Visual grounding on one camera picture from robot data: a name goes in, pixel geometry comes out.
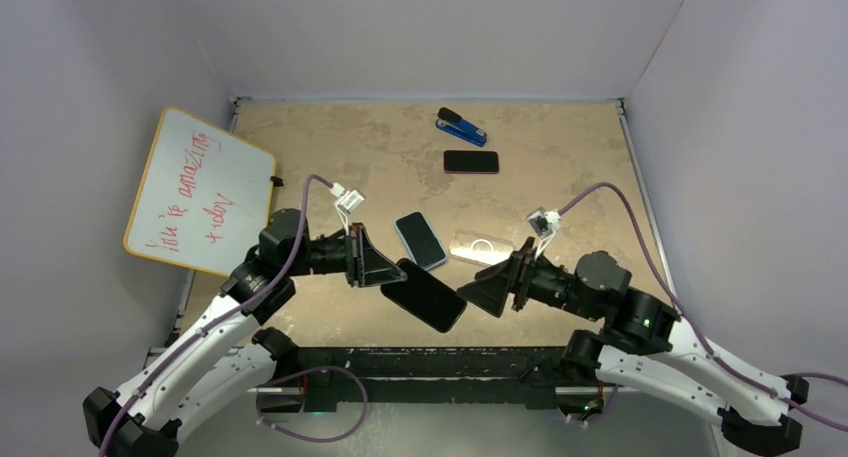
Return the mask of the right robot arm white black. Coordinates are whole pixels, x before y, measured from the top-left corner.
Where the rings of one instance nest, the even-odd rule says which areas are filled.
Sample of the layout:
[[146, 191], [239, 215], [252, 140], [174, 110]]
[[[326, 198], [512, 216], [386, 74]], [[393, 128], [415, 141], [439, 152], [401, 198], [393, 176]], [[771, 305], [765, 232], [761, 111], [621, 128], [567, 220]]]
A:
[[530, 300], [589, 321], [599, 332], [573, 332], [561, 358], [576, 384], [591, 378], [637, 389], [678, 405], [720, 429], [726, 441], [758, 456], [799, 449], [803, 427], [790, 415], [808, 382], [746, 364], [710, 340], [670, 305], [634, 288], [631, 274], [605, 251], [582, 256], [573, 271], [536, 255], [533, 242], [476, 273], [458, 294], [499, 317]]

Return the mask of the clear magsafe phone case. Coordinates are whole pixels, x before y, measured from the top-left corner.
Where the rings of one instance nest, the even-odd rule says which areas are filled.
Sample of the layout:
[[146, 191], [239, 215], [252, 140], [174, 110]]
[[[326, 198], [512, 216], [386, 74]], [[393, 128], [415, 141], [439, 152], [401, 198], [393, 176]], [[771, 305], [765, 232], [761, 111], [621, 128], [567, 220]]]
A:
[[511, 241], [466, 229], [456, 230], [449, 245], [455, 259], [481, 266], [505, 261], [514, 251]]

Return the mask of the black phone pink edge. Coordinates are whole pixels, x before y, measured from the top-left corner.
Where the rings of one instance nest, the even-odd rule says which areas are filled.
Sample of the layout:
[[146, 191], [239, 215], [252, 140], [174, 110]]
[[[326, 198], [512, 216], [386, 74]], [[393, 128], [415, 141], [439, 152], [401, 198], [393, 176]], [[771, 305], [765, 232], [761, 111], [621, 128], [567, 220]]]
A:
[[446, 150], [443, 152], [443, 169], [447, 173], [497, 174], [499, 156], [494, 151]]

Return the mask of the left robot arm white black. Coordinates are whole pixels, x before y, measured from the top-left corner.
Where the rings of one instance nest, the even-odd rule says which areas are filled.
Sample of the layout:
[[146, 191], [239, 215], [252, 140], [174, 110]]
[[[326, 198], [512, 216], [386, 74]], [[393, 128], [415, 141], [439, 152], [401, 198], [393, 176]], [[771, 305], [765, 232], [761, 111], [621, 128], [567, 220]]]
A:
[[402, 283], [407, 274], [380, 253], [361, 223], [311, 239], [305, 214], [274, 212], [257, 245], [195, 324], [152, 364], [83, 402], [101, 456], [173, 456], [190, 427], [239, 391], [292, 382], [299, 348], [266, 322], [296, 293], [296, 276], [341, 274], [354, 288]]

